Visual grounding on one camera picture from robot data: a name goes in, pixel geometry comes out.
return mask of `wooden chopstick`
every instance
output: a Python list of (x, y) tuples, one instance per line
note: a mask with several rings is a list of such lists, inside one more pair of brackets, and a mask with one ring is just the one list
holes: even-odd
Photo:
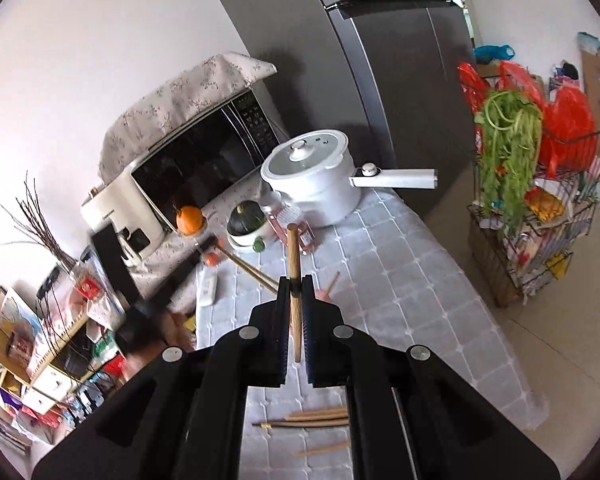
[(330, 418), (330, 420), (270, 420), (254, 422), (254, 426), (270, 430), (271, 428), (339, 428), (349, 425), (349, 417)]
[(315, 410), (313, 412), (294, 412), (285, 417), (286, 420), (325, 420), (328, 418), (343, 418), (347, 415), (347, 409), (332, 408), (328, 410)]
[(267, 282), (266, 280), (264, 280), (264, 278), (261, 277), (259, 275), (259, 273), (254, 272), (253, 270), (251, 270), (250, 266), (248, 266), (248, 264), (245, 261), (241, 260), (240, 258), (238, 258), (237, 256), (235, 256), (234, 254), (231, 254), (229, 251), (225, 250), (225, 248), (222, 248), (220, 245), (216, 245), (216, 247), (218, 248), (218, 250), (222, 254), (224, 254), (224, 256), (226, 256), (227, 258), (229, 258), (238, 267), (243, 268), (244, 271), (247, 274), (250, 274), (252, 278), (256, 279), (256, 281), (258, 281), (269, 292), (272, 292), (273, 294), (276, 294), (276, 295), (278, 294), (278, 290), (276, 288), (273, 288), (269, 282)]
[(298, 226), (289, 224), (286, 228), (287, 273), (291, 285), (291, 333), (294, 338), (294, 359), (302, 359), (302, 304), (300, 300), (300, 244)]
[(331, 289), (336, 285), (336, 282), (338, 281), (339, 277), (340, 271), (336, 272), (336, 275), (331, 280), (331, 283), (329, 283), (329, 286), (327, 287), (327, 296), (331, 294)]
[(351, 445), (351, 441), (345, 440), (344, 442), (332, 444), (331, 446), (318, 447), (317, 449), (307, 449), (306, 451), (301, 451), (301, 452), (292, 452), (291, 455), (295, 458), (303, 458), (305, 456), (318, 455), (320, 453), (328, 453), (331, 451), (337, 451), (339, 449), (349, 447), (350, 445)]
[(236, 256), (234, 254), (234, 258), (236, 260), (241, 261), (241, 263), (243, 264), (242, 268), (249, 267), (253, 272), (255, 272), (257, 275), (259, 275), (263, 280), (266, 280), (267, 282), (269, 282), (273, 288), (278, 290), (278, 282), (276, 280), (274, 280), (271, 276), (268, 276), (267, 274), (262, 272), (260, 269), (257, 269), (256, 267), (252, 266), (249, 262), (245, 262), (240, 256)]
[(288, 416), (285, 417), (285, 420), (289, 420), (289, 421), (306, 421), (306, 420), (333, 420), (334, 418), (346, 418), (348, 417), (349, 414), (344, 411), (344, 412), (333, 412), (333, 413), (323, 413), (323, 414), (316, 414), (316, 415), (296, 415), (293, 418), (290, 418)]

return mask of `tile floor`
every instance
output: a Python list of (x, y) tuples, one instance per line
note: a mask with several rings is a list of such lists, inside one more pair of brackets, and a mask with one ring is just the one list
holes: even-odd
[(576, 242), (567, 275), (526, 305), (494, 306), (467, 243), (473, 196), (468, 168), (426, 223), (490, 306), (534, 391), (549, 401), (547, 420), (527, 432), (567, 478), (600, 436), (600, 210)]

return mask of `green vegetable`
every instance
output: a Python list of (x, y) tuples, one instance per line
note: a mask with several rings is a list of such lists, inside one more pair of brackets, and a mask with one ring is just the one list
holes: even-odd
[(542, 112), (519, 91), (507, 90), (493, 92), (474, 120), (482, 126), (482, 205), (489, 214), (500, 209), (507, 233), (515, 232), (538, 162)]
[(264, 251), (264, 241), (259, 236), (253, 241), (253, 251), (256, 253), (261, 253)]
[(240, 202), (229, 216), (227, 231), (233, 236), (247, 235), (262, 227), (266, 216), (257, 202), (245, 200)]

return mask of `cardboard box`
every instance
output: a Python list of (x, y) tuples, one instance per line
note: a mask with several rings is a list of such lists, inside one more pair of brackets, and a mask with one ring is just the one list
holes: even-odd
[(500, 76), (500, 66), (497, 61), (491, 61), (488, 65), (476, 65), (475, 71), (481, 78)]
[(596, 121), (596, 129), (600, 130), (600, 56), (594, 56), (584, 50), (582, 56), (582, 79), (584, 93), (589, 100), (591, 113)]

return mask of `tablecloth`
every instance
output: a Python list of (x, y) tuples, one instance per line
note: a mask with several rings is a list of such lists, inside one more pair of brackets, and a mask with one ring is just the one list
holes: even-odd
[[(258, 186), (258, 176), (252, 175), (203, 209), (210, 218), (209, 230), (222, 234), (235, 203), (252, 198)], [(316, 235), (315, 252), (301, 257), (302, 273), (312, 275), (316, 288), (324, 288), (340, 272), (331, 297), (347, 324), (391, 348), (430, 347), (520, 429), (532, 429), (546, 418), (546, 402), (530, 391), (483, 300), (419, 216), (392, 190), (364, 189), (351, 215), (336, 226), (317, 230)], [(133, 272), (141, 290), (146, 292), (173, 269), (196, 241), (170, 235)], [(286, 275), (285, 248), (279, 241), (260, 254), (241, 257), (269, 276)], [(231, 261), (218, 267), (218, 276), (216, 302), (196, 313), (198, 348), (247, 324), (251, 309), (273, 298)], [(174, 309), (192, 307), (194, 281), (174, 298)], [(349, 448), (307, 458), (291, 455), (347, 440), (348, 430), (267, 431), (251, 425), (297, 410), (345, 403), (344, 389), (312, 388), (304, 358), (298, 364), (290, 358), (286, 384), (280, 389), (249, 390), (240, 478), (352, 478)]]

